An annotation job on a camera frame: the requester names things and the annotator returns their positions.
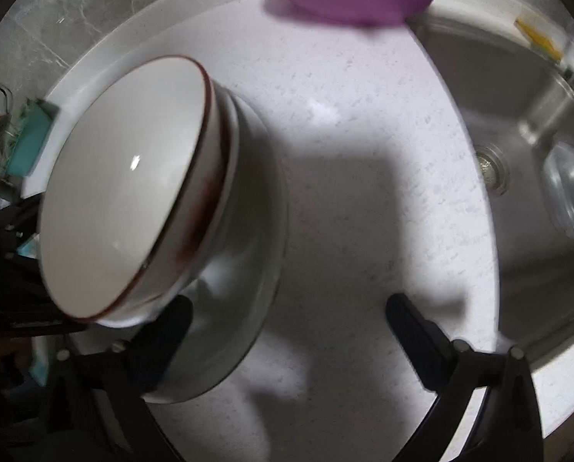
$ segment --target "kitchen counter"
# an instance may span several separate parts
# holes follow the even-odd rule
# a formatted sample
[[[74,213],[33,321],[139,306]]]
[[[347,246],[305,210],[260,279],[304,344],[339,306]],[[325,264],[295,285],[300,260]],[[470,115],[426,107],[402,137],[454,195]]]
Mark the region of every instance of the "kitchen counter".
[[[408,293],[452,338],[496,343],[488,201],[454,103],[407,27],[325,24],[284,0],[159,0],[63,81],[129,54],[178,53],[266,122],[289,188],[289,240],[245,360],[154,414],[188,460],[391,460],[434,395],[385,322],[388,295]],[[69,116],[67,99],[57,104]],[[65,136],[52,131],[27,192],[42,189]]]
[[[0,45],[5,37],[29,66],[20,74],[0,60],[0,81],[44,93],[80,56],[74,44],[90,47],[152,0],[113,0],[110,16],[92,1],[19,0]],[[195,1],[224,33],[208,34],[208,15],[192,19],[192,55],[267,121],[288,178],[291,234],[277,302],[245,361],[209,393],[154,414],[191,461],[391,460],[434,396],[385,324],[387,295],[412,295],[451,338],[496,345],[494,237],[460,116],[406,28],[302,22],[276,0]],[[183,10],[202,11],[194,6]],[[241,18],[250,13],[262,14],[258,28]],[[276,20],[284,34],[265,33]],[[256,63],[239,46],[247,32],[272,60]],[[546,433],[574,403],[560,392],[574,362],[555,363],[534,378]]]

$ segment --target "stainless steel sink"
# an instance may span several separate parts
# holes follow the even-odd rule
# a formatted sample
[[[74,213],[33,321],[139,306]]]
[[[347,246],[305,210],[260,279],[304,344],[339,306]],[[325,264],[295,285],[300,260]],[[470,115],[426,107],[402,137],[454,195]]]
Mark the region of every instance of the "stainless steel sink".
[[[521,131],[558,74],[535,52],[474,27],[438,18],[411,26],[462,114],[488,189],[500,333],[538,367],[574,339],[574,239],[547,213],[540,183],[546,148]]]

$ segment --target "sink drain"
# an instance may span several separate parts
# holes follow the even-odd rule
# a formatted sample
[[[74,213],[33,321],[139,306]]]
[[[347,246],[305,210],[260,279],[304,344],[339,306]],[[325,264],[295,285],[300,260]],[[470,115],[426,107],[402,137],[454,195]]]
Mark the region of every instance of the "sink drain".
[[[494,147],[476,146],[476,157],[486,189],[495,194],[507,191],[509,173],[502,163],[500,151]]]

